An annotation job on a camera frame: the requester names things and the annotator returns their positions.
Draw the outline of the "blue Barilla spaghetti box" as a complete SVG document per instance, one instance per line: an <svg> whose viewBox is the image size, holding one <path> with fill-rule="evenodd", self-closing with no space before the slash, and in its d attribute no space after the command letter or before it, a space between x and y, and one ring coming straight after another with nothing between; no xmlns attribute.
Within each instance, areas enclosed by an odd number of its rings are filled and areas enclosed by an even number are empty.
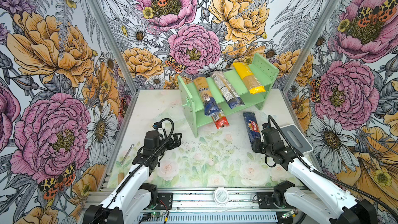
<svg viewBox="0 0 398 224"><path fill-rule="evenodd" d="M257 145L261 143L261 133L257 123L256 115L253 112L243 112L243 117L251 148L253 151L255 151L257 149Z"/></svg>

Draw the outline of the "blue-bottom Arko spaghetti bag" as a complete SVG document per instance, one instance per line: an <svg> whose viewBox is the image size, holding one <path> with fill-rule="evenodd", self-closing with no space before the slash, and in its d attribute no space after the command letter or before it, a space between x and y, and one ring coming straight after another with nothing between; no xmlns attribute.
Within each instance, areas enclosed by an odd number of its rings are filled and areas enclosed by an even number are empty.
<svg viewBox="0 0 398 224"><path fill-rule="evenodd" d="M193 83L204 105L205 116L212 117L219 114L221 110L210 91L206 77L203 74L196 74L193 76Z"/></svg>

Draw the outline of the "red spaghetti bag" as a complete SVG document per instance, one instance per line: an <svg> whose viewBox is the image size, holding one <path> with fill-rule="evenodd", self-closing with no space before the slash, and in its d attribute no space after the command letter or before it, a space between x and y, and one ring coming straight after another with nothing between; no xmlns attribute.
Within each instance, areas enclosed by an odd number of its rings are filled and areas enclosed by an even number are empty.
<svg viewBox="0 0 398 224"><path fill-rule="evenodd" d="M228 127L230 124L223 111L211 116L217 129Z"/></svg>

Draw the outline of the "clear white-label spaghetti bag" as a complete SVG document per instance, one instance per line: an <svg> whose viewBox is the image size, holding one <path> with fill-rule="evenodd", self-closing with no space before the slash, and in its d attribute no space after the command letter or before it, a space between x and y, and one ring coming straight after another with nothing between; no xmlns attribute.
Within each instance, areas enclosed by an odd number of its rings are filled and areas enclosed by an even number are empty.
<svg viewBox="0 0 398 224"><path fill-rule="evenodd" d="M238 106L244 106L244 102L236 92L232 84L224 76L223 72L217 71L211 74L213 81L221 92L223 98L227 102L230 109L234 109Z"/></svg>

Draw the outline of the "yellow spaghetti bag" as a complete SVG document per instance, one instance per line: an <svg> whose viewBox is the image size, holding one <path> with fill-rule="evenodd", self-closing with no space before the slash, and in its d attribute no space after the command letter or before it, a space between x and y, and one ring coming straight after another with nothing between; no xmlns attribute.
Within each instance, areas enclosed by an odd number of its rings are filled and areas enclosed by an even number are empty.
<svg viewBox="0 0 398 224"><path fill-rule="evenodd" d="M264 86L260 84L256 76L246 63L235 62L233 63L233 66L251 94L266 92Z"/></svg>

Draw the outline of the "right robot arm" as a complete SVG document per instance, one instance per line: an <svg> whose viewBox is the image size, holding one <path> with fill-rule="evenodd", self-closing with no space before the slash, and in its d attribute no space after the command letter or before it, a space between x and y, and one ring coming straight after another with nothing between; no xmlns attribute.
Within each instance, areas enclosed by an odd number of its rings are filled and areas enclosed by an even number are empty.
<svg viewBox="0 0 398 224"><path fill-rule="evenodd" d="M254 125L252 150L272 158L276 166L295 176L316 198L304 193L290 181L274 186L273 202L279 208L294 207L320 224L376 224L377 210L368 200L358 200L330 178L316 170L295 147L290 137L265 123Z"/></svg>

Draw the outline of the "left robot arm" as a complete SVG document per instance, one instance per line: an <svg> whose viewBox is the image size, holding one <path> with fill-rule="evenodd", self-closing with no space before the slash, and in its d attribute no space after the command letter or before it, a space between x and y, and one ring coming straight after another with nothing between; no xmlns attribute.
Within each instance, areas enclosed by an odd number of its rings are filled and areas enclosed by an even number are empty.
<svg viewBox="0 0 398 224"><path fill-rule="evenodd" d="M148 131L128 174L99 205L90 205L83 216L84 224L131 224L141 211L156 206L158 189L147 183L153 170L168 150L181 145L181 133Z"/></svg>

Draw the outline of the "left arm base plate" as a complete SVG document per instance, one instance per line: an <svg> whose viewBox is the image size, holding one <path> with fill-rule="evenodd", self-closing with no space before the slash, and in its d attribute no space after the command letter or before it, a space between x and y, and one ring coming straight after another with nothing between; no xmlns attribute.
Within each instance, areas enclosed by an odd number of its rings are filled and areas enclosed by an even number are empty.
<svg viewBox="0 0 398 224"><path fill-rule="evenodd" d="M168 210L170 211L173 206L173 193L161 192L158 193L156 205L153 210Z"/></svg>

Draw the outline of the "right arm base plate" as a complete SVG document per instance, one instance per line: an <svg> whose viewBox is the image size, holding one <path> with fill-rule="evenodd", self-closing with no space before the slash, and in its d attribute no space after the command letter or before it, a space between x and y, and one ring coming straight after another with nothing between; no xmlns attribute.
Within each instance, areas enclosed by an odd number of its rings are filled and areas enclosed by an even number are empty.
<svg viewBox="0 0 398 224"><path fill-rule="evenodd" d="M257 192L257 204L259 209L286 208L286 205L278 205L272 192Z"/></svg>

